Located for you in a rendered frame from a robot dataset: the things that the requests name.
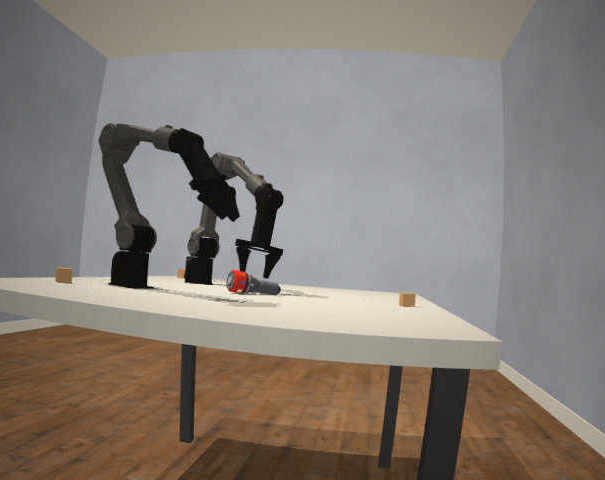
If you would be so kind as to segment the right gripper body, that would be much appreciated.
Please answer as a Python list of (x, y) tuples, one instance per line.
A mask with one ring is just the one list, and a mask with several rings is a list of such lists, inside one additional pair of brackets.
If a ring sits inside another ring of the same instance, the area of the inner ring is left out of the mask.
[(200, 190), (204, 189), (204, 186), (209, 186), (212, 183), (221, 184), (221, 193), (222, 190), (226, 190), (229, 185), (225, 181), (227, 178), (226, 174), (219, 174), (213, 163), (204, 163), (197, 167), (192, 173), (192, 180), (189, 182), (192, 190), (197, 190), (201, 193)]

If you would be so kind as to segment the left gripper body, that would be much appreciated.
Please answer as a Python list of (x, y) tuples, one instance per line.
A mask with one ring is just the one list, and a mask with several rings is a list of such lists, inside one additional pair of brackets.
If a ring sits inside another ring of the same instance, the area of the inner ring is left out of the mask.
[[(260, 227), (253, 227), (251, 241), (236, 239), (235, 246), (247, 246), (249, 249), (258, 250), (266, 253), (277, 253), (279, 256), (283, 255), (283, 249), (270, 246), (273, 231)], [(260, 246), (260, 247), (259, 247)], [(253, 248), (259, 247), (264, 250)], [(268, 250), (268, 251), (266, 251)]]

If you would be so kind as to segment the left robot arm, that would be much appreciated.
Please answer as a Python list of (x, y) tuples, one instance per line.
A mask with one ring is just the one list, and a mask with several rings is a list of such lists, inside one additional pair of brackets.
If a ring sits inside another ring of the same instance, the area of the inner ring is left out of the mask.
[[(239, 176), (246, 182), (247, 190), (256, 201), (257, 212), (254, 227), (273, 231), (277, 209), (282, 206), (284, 201), (283, 194), (279, 190), (272, 189), (273, 185), (265, 181), (263, 175), (253, 174), (240, 157), (225, 155), (217, 152), (211, 157), (216, 169), (220, 174), (226, 174), (225, 181)], [(219, 235), (215, 231), (216, 219), (217, 215), (203, 204), (200, 226), (191, 232), (188, 241), (188, 251), (190, 256), (194, 257), (186, 257), (185, 283), (213, 285), (213, 259), (211, 258), (215, 258), (220, 248)]]

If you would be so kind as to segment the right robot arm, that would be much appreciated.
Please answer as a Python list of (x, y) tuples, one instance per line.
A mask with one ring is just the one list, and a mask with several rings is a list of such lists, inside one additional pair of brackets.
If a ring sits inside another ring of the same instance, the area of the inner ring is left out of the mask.
[(200, 165), (213, 162), (202, 149), (203, 138), (184, 128), (180, 131), (166, 125), (151, 130), (134, 125), (116, 125), (107, 124), (98, 140), (103, 169), (119, 216), (114, 225), (116, 242), (119, 250), (125, 250), (113, 256), (111, 283), (108, 285), (154, 289), (147, 286), (147, 279), (149, 253), (156, 245), (157, 234), (138, 210), (123, 164), (127, 163), (140, 141), (153, 142), (156, 149), (178, 153), (191, 176)]

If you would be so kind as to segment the grey hose nozzle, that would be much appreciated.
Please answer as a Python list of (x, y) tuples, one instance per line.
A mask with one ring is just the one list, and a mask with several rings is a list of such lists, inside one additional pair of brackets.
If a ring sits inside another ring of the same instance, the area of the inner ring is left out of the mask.
[(229, 292), (246, 294), (260, 292), (269, 295), (277, 295), (281, 291), (278, 283), (259, 281), (252, 275), (232, 270), (227, 277), (227, 289)]

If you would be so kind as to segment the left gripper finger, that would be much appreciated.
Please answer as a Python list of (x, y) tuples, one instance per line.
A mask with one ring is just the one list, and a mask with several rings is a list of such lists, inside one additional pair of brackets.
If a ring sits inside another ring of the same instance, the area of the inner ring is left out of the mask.
[[(242, 250), (242, 252), (241, 252), (241, 250)], [(249, 250), (247, 246), (241, 245), (236, 248), (236, 251), (238, 254), (238, 258), (239, 258), (240, 271), (245, 272), (246, 266), (247, 266), (247, 261), (248, 261), (251, 250)], [(242, 259), (242, 256), (243, 256), (243, 259)]]
[(265, 255), (265, 269), (263, 278), (269, 278), (271, 271), (273, 270), (276, 263), (280, 260), (280, 257), (281, 256), (279, 256), (279, 254), (273, 252), (269, 253), (268, 255)]

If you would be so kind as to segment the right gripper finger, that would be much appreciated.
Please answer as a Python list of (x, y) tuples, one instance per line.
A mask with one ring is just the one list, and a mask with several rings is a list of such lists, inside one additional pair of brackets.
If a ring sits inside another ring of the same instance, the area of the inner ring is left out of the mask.
[(229, 210), (227, 216), (232, 222), (240, 217), (237, 204), (236, 204), (236, 190), (234, 187), (229, 186), (226, 190), (222, 190), (223, 200)]
[(228, 208), (223, 200), (221, 187), (218, 183), (204, 186), (197, 199), (207, 205), (221, 220), (229, 215)]

